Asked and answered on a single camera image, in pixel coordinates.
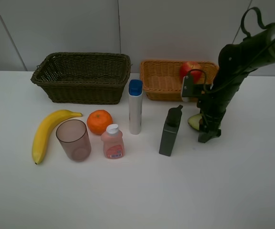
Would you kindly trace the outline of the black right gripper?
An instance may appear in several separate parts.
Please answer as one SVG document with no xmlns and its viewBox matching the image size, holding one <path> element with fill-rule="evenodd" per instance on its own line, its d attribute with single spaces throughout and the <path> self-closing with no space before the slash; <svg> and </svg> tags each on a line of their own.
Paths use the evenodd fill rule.
<svg viewBox="0 0 275 229">
<path fill-rule="evenodd" d="M 197 107 L 202 118 L 199 121 L 198 142 L 206 143 L 221 136 L 221 122 L 226 108 L 233 98 L 232 92 L 200 93 L 197 96 Z"/>
</svg>

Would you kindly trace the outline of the dark green right robot arm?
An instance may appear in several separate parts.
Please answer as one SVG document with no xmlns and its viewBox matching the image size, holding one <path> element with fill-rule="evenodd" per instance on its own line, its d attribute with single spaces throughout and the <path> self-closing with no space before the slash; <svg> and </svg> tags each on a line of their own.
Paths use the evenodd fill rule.
<svg viewBox="0 0 275 229">
<path fill-rule="evenodd" d="M 275 24 L 240 44 L 226 45 L 218 63 L 212 87 L 204 87 L 205 93 L 197 103 L 202 114 L 198 136 L 201 143 L 221 135 L 220 124 L 226 108 L 243 80 L 258 68 L 275 63 Z"/>
</svg>

